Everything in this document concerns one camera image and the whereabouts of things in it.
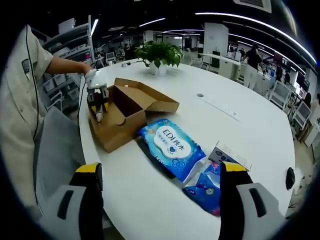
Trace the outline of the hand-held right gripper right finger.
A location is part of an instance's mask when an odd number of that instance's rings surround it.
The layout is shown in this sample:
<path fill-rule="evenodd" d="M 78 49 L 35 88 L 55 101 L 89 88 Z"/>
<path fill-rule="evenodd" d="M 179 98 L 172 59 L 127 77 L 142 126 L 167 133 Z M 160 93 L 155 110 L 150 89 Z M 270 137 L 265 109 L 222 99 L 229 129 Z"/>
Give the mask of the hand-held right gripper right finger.
<path fill-rule="evenodd" d="M 220 164 L 220 240 L 269 240 L 284 225 L 278 200 L 238 163 Z"/>

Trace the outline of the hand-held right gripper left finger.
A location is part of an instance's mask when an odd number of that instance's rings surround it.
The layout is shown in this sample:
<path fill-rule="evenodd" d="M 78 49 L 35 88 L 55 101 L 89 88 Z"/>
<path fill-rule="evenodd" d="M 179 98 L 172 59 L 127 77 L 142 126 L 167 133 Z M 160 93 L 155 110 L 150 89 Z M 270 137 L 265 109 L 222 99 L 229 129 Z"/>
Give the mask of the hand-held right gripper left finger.
<path fill-rule="evenodd" d="M 39 225 L 53 240 L 103 240 L 102 164 L 80 166 L 47 200 Z"/>

